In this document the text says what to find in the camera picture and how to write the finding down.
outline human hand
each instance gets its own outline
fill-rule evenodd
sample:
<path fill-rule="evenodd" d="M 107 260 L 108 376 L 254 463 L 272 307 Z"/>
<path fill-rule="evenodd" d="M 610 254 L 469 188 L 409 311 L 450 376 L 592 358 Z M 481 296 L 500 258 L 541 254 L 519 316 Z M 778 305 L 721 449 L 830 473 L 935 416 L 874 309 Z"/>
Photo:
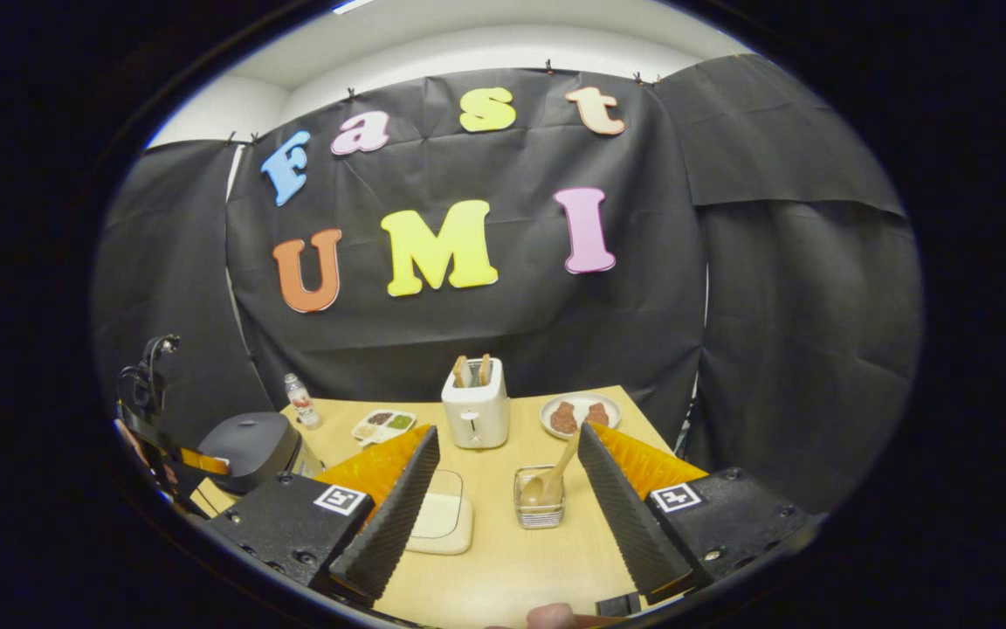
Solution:
<path fill-rule="evenodd" d="M 550 604 L 530 610 L 526 615 L 526 629 L 592 629 L 608 626 L 623 618 L 610 616 L 584 616 L 572 612 L 569 604 Z M 510 629 L 507 626 L 488 626 L 487 629 Z"/>

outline small glass container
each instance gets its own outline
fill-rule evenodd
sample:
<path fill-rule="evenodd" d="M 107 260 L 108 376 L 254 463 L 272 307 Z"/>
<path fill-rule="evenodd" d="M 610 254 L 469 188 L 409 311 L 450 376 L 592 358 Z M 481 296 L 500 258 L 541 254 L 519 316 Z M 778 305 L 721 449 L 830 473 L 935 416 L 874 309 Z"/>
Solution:
<path fill-rule="evenodd" d="M 522 494 L 522 488 L 526 486 L 526 483 L 530 482 L 530 479 L 536 477 L 536 475 L 546 473 L 546 470 L 550 469 L 553 469 L 552 465 L 529 466 L 519 468 L 514 473 L 514 512 L 516 516 L 519 516 L 519 524 L 523 528 L 553 528 L 561 524 L 561 519 L 566 514 L 566 489 L 563 483 L 561 486 L 561 502 L 556 505 L 523 506 L 519 504 L 519 496 Z"/>

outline pink letter i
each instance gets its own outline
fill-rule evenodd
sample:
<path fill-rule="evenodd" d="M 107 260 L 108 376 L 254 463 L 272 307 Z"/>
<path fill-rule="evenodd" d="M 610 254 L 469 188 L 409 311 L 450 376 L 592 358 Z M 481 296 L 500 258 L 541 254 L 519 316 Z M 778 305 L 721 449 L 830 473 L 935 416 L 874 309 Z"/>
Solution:
<path fill-rule="evenodd" d="M 616 256 L 604 247 L 604 227 L 600 226 L 600 202 L 604 191 L 599 188 L 565 188 L 553 199 L 565 209 L 569 220 L 569 243 L 572 255 L 565 262 L 570 274 L 595 274 L 616 266 Z"/>

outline white toaster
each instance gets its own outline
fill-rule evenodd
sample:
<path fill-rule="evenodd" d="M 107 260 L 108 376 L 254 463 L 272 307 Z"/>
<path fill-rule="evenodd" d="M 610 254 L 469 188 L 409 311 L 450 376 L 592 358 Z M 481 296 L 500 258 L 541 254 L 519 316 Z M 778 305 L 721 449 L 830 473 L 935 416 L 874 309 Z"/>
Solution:
<path fill-rule="evenodd" d="M 480 361 L 468 361 L 473 381 L 479 381 Z M 440 401 L 445 404 L 448 426 L 453 429 L 453 442 L 458 447 L 498 447 L 506 443 L 511 429 L 510 407 L 503 381 L 503 362 L 491 358 L 492 379 L 483 386 L 459 388 L 455 375 L 448 374 Z"/>

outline meat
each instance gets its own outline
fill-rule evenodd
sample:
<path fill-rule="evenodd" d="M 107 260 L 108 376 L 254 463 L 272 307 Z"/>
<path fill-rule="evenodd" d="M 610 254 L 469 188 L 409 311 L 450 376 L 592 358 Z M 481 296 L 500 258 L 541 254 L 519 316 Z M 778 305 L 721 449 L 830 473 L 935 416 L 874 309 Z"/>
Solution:
<path fill-rule="evenodd" d="M 599 423 L 602 426 L 608 426 L 608 412 L 604 410 L 604 404 L 593 404 L 588 408 L 588 417 L 584 418 L 585 422 Z"/>
<path fill-rule="evenodd" d="M 576 420 L 572 417 L 572 404 L 562 402 L 558 410 L 550 415 L 550 427 L 560 434 L 576 433 Z"/>

